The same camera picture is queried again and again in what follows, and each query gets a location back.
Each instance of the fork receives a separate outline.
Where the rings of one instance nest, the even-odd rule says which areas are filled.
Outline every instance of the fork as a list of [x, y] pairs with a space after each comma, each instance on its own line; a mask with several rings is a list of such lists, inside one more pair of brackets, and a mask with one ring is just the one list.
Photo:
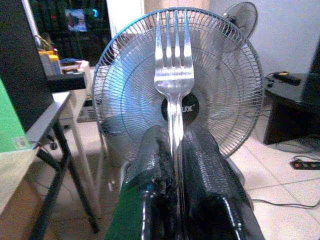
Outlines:
[[177, 208], [176, 216], [182, 238], [187, 238], [186, 211], [184, 198], [184, 170], [181, 142], [184, 136], [182, 99], [191, 92], [195, 83], [194, 66], [191, 54], [188, 13], [184, 11], [184, 48], [183, 65], [180, 55], [178, 11], [174, 11], [174, 66], [170, 37], [170, 12], [166, 12], [166, 60], [164, 59], [161, 39], [160, 13], [156, 16], [155, 35], [155, 74], [154, 86], [167, 99], [168, 131], [170, 150], [173, 159]]

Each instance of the fan guard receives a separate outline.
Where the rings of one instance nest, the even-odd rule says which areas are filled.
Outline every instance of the fan guard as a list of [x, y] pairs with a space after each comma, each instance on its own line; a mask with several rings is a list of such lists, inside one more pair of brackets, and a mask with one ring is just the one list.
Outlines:
[[192, 48], [195, 83], [191, 94], [198, 112], [188, 124], [206, 127], [227, 158], [248, 138], [259, 115], [263, 89], [258, 56], [234, 24], [197, 8], [151, 12], [109, 42], [94, 74], [96, 119], [107, 144], [122, 159], [135, 157], [148, 128], [168, 127], [162, 111], [165, 97], [154, 86], [156, 18], [159, 12], [165, 27], [169, 12], [173, 34], [175, 10], [181, 37], [187, 11]]

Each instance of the tile floor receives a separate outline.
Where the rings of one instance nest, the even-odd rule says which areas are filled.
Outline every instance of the tile floor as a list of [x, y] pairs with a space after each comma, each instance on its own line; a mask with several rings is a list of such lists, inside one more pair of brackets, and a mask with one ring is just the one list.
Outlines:
[[[96, 123], [78, 123], [77, 125], [92, 164], [93, 175], [95, 175], [95, 163], [100, 146]], [[261, 144], [256, 132], [253, 131], [244, 145], [231, 156], [244, 174], [244, 188], [251, 198], [274, 203], [314, 205], [320, 199], [320, 171], [293, 170], [289, 162], [296, 154]], [[72, 154], [76, 155], [71, 133], [68, 131], [65, 135]], [[315, 155], [320, 156], [318, 152], [312, 153], [312, 156]], [[112, 167], [107, 161], [104, 167], [100, 192], [103, 209], [102, 218], [99, 220], [100, 233], [96, 235], [91, 233], [77, 193], [70, 178], [67, 177], [65, 185], [71, 192], [64, 187], [61, 189], [62, 193], [59, 194], [58, 204], [51, 219], [51, 225], [55, 228], [59, 239], [103, 239], [111, 222], [119, 190], [119, 169]], [[255, 202], [254, 214], [266, 240], [320, 239], [320, 207], [306, 210]]]

